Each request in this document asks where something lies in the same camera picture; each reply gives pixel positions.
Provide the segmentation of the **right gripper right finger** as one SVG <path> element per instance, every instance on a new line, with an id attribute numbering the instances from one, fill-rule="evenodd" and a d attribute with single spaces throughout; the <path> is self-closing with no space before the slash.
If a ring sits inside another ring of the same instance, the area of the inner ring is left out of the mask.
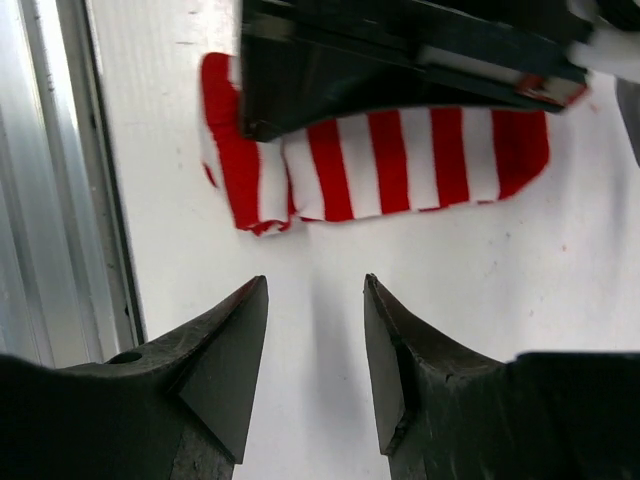
<path id="1" fill-rule="evenodd" d="M 637 353 L 502 363 L 411 313 L 373 275 L 364 328 L 381 453 L 395 479 L 635 479 Z"/>

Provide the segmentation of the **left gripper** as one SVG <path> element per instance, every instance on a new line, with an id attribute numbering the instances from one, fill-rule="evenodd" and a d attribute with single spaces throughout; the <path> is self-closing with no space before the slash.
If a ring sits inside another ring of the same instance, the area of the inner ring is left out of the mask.
<path id="1" fill-rule="evenodd" d="M 404 107 L 564 110 L 592 23 L 566 1 L 246 1 L 239 125 L 268 142 Z"/>

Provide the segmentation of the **red white striped sock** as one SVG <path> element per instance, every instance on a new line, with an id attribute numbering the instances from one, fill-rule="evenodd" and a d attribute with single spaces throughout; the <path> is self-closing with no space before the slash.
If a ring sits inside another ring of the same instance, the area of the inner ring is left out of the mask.
<path id="1" fill-rule="evenodd" d="M 405 108 L 329 120 L 270 142 L 239 130 L 239 64 L 200 64 L 202 161 L 234 226 L 255 236 L 508 199 L 550 159 L 541 112 Z"/>

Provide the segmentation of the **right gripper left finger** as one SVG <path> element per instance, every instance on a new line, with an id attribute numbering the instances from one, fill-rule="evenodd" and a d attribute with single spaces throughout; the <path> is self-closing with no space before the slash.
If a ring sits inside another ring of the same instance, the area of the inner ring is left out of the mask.
<path id="1" fill-rule="evenodd" d="M 1 359 L 5 479 L 229 479 L 243 461 L 268 316 L 257 276 L 102 363 Z"/>

